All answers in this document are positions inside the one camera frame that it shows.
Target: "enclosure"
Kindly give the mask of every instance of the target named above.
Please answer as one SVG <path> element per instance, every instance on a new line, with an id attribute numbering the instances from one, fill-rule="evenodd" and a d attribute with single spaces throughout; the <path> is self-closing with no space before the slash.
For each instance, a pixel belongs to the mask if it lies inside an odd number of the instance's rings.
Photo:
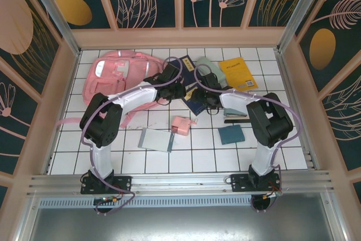
<path id="1" fill-rule="evenodd" d="M 1 0 L 1 240 L 361 240 L 360 3 Z M 240 124 L 245 141 L 222 144 L 223 109 L 196 116 L 178 99 L 119 129 L 112 165 L 136 197 L 96 215 L 105 195 L 80 194 L 90 149 L 79 123 L 56 123 L 84 115 L 92 63 L 123 49 L 216 66 L 243 58 L 257 83 L 249 93 L 275 93 L 300 115 L 301 135 L 275 158 L 283 196 L 272 210 L 253 212 L 253 193 L 225 181 L 255 157 L 251 124 Z M 175 116 L 197 125 L 171 153 L 138 147 L 143 128 L 170 131 Z"/>

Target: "navy blue book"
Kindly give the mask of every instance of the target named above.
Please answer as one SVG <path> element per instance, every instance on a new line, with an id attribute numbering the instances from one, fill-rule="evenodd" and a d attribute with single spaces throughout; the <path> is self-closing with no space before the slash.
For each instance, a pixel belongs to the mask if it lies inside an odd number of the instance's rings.
<path id="1" fill-rule="evenodd" d="M 187 107 L 193 112 L 194 115 L 199 115 L 203 110 L 205 110 L 205 106 L 198 102 L 191 101 L 192 93 L 198 87 L 196 86 L 196 80 L 194 78 L 194 69 L 195 65 L 191 58 L 186 55 L 182 58 L 179 58 L 182 61 L 183 71 L 183 84 L 186 87 L 187 95 L 182 98 L 183 102 L 187 105 Z M 179 63 L 177 60 L 173 60 L 170 62 L 173 66 L 179 68 Z"/>

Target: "gray notebook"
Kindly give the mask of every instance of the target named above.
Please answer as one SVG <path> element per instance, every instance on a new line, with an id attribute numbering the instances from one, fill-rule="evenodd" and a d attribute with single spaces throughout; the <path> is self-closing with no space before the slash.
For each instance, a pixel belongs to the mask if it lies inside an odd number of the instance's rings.
<path id="1" fill-rule="evenodd" d="M 171 152 L 174 133 L 143 128 L 138 148 Z"/>

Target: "pink object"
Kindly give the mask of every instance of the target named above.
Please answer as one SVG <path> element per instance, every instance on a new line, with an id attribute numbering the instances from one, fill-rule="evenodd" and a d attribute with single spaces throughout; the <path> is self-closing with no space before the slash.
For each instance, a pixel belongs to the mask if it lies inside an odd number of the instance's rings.
<path id="1" fill-rule="evenodd" d="M 141 52 L 116 50 L 98 58 L 89 70 L 83 88 L 83 100 L 89 104 L 96 93 L 104 95 L 117 94 L 137 86 L 144 78 L 163 71 L 164 61 Z M 157 102 L 144 104 L 130 111 L 120 127 L 128 125 L 137 111 L 157 106 Z"/>
<path id="2" fill-rule="evenodd" d="M 197 124 L 188 118 L 176 116 L 171 123 L 171 131 L 180 135 L 188 135 L 191 124 Z"/>

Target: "pink bag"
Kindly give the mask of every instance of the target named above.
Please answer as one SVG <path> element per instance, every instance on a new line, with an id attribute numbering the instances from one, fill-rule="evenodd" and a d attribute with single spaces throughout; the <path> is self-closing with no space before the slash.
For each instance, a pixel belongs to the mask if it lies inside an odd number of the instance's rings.
<path id="1" fill-rule="evenodd" d="M 83 88 L 83 100 L 89 104 L 96 93 L 117 94 L 137 86 L 144 78 L 163 71 L 164 61 L 141 52 L 117 50 L 98 58 L 89 70 Z M 137 111 L 157 106 L 157 102 L 144 104 L 128 112 L 120 127 L 125 128 Z"/>

